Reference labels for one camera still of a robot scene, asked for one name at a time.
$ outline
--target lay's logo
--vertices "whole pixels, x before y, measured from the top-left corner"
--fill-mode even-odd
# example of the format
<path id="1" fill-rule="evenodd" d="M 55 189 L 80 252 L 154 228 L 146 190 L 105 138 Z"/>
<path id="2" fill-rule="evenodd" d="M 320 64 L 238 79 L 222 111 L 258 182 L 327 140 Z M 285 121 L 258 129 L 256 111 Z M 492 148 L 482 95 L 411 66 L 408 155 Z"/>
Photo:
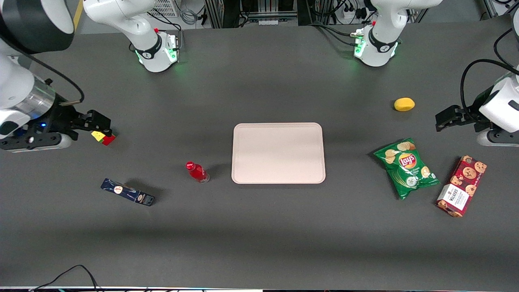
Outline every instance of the lay's logo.
<path id="1" fill-rule="evenodd" d="M 405 153 L 398 158 L 400 165 L 405 168 L 413 168 L 416 166 L 416 157 L 412 154 Z"/>

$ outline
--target white label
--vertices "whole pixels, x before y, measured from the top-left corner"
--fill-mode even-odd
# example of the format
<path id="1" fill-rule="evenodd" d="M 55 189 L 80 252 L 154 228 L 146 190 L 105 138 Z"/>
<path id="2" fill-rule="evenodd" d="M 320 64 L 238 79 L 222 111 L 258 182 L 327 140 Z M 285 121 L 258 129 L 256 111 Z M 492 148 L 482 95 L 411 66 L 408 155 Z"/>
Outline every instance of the white label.
<path id="1" fill-rule="evenodd" d="M 451 183 L 443 187 L 438 197 L 438 200 L 445 200 L 460 210 L 463 210 L 468 199 L 469 194 Z"/>

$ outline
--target red bottle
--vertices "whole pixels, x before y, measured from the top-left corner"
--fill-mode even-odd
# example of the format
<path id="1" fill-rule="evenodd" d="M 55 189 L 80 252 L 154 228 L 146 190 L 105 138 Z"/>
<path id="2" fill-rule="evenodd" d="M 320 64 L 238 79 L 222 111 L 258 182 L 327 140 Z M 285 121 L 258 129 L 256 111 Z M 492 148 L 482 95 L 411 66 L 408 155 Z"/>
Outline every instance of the red bottle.
<path id="1" fill-rule="evenodd" d="M 189 174 L 199 183 L 206 183 L 209 181 L 209 174 L 200 164 L 188 161 L 186 163 L 186 168 L 189 171 Z"/>

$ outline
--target cookie box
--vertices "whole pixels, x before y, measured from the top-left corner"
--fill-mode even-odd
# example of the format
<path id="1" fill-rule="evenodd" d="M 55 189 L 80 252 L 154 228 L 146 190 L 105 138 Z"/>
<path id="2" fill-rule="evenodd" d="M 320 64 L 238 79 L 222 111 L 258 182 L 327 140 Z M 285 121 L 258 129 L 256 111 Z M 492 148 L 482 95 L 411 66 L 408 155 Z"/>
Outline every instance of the cookie box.
<path id="1" fill-rule="evenodd" d="M 155 197 L 152 195 L 146 194 L 142 191 L 131 188 L 127 185 L 118 183 L 108 178 L 104 179 L 101 188 L 105 191 L 118 194 L 121 197 L 127 198 L 130 201 L 141 205 L 151 206 L 153 200 L 155 199 Z"/>
<path id="2" fill-rule="evenodd" d="M 463 156 L 449 183 L 443 187 L 436 205 L 452 217 L 463 217 L 486 168 L 486 164 L 468 155 Z"/>

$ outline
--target rubik's cube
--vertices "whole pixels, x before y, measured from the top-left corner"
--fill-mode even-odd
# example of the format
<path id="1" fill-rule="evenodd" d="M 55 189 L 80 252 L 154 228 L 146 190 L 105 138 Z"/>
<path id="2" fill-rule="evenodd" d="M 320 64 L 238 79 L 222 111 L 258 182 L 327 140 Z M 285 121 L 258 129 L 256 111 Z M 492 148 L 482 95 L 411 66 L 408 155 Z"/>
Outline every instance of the rubik's cube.
<path id="1" fill-rule="evenodd" d="M 94 136 L 94 138 L 101 144 L 105 145 L 105 146 L 108 146 L 108 144 L 112 143 L 112 141 L 115 140 L 115 135 L 112 134 L 110 137 L 108 137 L 107 135 L 101 133 L 101 132 L 98 132 L 98 131 L 93 131 L 92 132 L 92 136 Z"/>

